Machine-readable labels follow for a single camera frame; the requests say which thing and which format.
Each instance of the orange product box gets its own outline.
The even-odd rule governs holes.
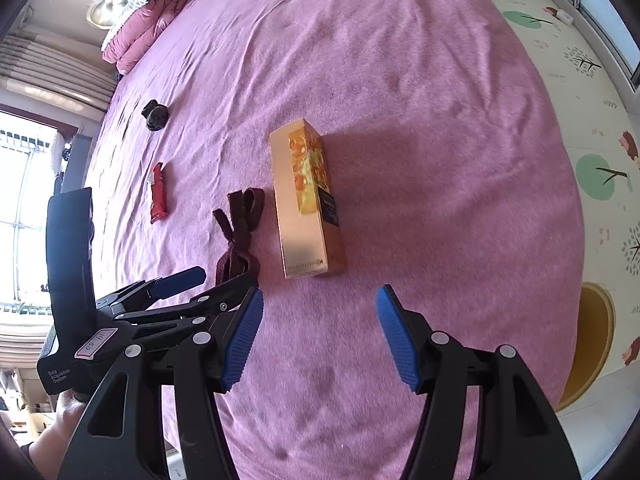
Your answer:
[[[322,137],[304,119],[270,135],[286,278],[341,270],[342,236]]]

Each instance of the brown strap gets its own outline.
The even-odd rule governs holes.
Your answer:
[[[260,273],[260,262],[249,252],[249,247],[251,233],[257,229],[264,210],[264,191],[250,187],[244,193],[235,191],[226,197],[229,200],[231,223],[222,209],[213,212],[228,241],[228,248],[216,266],[216,285],[245,272],[250,272],[257,279]]]

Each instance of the tree print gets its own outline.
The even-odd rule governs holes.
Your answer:
[[[553,25],[553,23],[548,22],[547,20],[534,18],[530,14],[521,12],[520,10],[507,10],[506,12],[503,12],[502,15],[510,22],[527,28],[542,28],[543,23],[549,23],[550,25]]]
[[[616,177],[624,177],[629,191],[631,179],[624,171],[612,170],[601,155],[585,155],[575,165],[575,177],[584,192],[596,200],[608,200],[616,190]]]
[[[629,366],[633,361],[638,359],[640,353],[640,337],[636,337],[631,343],[631,346],[625,350],[622,354],[622,360],[625,362],[625,366]]]
[[[622,132],[622,137],[618,140],[620,146],[625,150],[629,158],[634,161],[640,168],[640,158],[638,158],[638,146],[633,136],[629,132]]]
[[[581,49],[574,46],[573,48],[567,47],[564,57],[571,61],[575,66],[576,72],[583,73],[585,76],[593,77],[597,68],[602,68],[601,65],[592,61]]]
[[[629,228],[629,240],[622,244],[622,252],[626,258],[626,270],[632,275],[640,274],[640,222]]]

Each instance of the pink blanket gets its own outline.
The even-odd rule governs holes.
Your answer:
[[[107,45],[102,58],[128,74],[160,34],[172,23],[188,0],[149,0],[125,22]]]
[[[140,115],[150,99],[169,106],[160,132]],[[302,116],[324,135],[349,267],[285,280],[268,134]],[[159,161],[170,216],[150,225]],[[559,400],[582,211],[543,82],[489,0],[194,0],[118,86],[88,185],[98,297],[194,265],[212,286],[226,250],[212,209],[266,190],[252,244],[264,319],[218,396],[242,480],[400,477],[424,399],[376,319],[383,283],[467,346],[513,344]]]

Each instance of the white curtain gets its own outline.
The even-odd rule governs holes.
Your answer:
[[[0,43],[0,88],[101,121],[116,82],[95,66],[45,43],[40,34],[9,32]]]
[[[0,312],[0,368],[35,368],[52,316]]]
[[[28,38],[32,41],[68,54],[80,61],[84,61],[100,70],[100,72],[108,74],[112,79],[117,74],[114,66],[102,59],[102,52],[99,46],[72,40],[61,34],[37,27],[36,25],[26,24],[20,27],[20,31],[23,32],[22,37],[27,37],[27,34],[30,34]]]

